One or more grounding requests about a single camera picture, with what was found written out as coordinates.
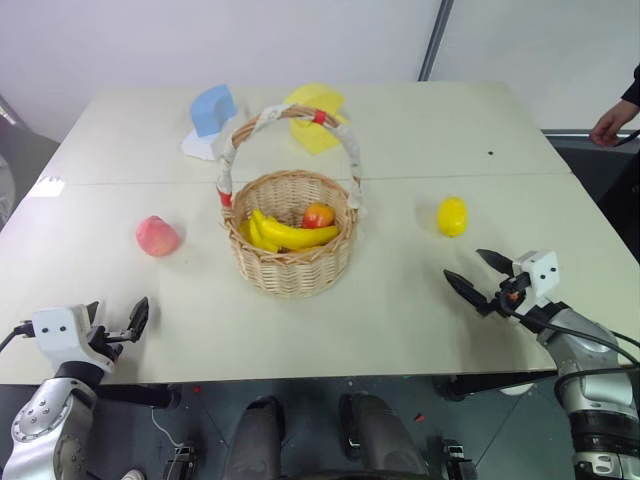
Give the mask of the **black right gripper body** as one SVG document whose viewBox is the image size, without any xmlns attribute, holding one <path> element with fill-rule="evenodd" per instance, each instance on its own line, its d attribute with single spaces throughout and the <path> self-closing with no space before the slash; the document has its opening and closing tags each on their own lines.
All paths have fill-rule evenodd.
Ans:
<svg viewBox="0 0 640 480">
<path fill-rule="evenodd" d="M 503 318 L 509 318 L 511 312 L 515 312 L 526 299 L 526 289 L 530 286 L 530 276 L 526 272 L 508 276 L 499 283 L 499 290 L 484 308 L 482 315 L 496 313 Z"/>
</svg>

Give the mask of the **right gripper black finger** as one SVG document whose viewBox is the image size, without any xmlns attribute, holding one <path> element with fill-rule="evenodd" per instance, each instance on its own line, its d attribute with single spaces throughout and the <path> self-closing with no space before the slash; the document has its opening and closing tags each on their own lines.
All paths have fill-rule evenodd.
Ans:
<svg viewBox="0 0 640 480">
<path fill-rule="evenodd" d="M 507 276 L 513 276 L 513 261 L 504 255 L 489 249 L 477 249 L 480 257 L 494 270 Z"/>
<path fill-rule="evenodd" d="M 443 274 L 454 291 L 470 303 L 480 315 L 487 316 L 489 314 L 487 298 L 477 291 L 469 280 L 450 270 L 444 270 Z"/>
</svg>

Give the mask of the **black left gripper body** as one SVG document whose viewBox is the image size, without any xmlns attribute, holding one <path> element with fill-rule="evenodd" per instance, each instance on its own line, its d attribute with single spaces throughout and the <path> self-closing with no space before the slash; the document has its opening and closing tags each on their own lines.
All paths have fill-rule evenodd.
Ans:
<svg viewBox="0 0 640 480">
<path fill-rule="evenodd" d="M 91 363 L 103 371 L 113 371 L 124 347 L 120 343 L 111 342 L 104 326 L 92 327 L 87 342 Z"/>
</svg>

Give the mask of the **bystander bare hand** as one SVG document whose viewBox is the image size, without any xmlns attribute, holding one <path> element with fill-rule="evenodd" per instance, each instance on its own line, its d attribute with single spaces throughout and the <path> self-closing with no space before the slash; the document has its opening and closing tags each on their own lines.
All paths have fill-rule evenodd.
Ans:
<svg viewBox="0 0 640 480">
<path fill-rule="evenodd" d="M 591 130 L 590 140 L 598 146 L 613 147 L 618 143 L 621 128 L 633 120 L 639 107 L 626 100 L 619 100 L 606 111 Z"/>
</svg>

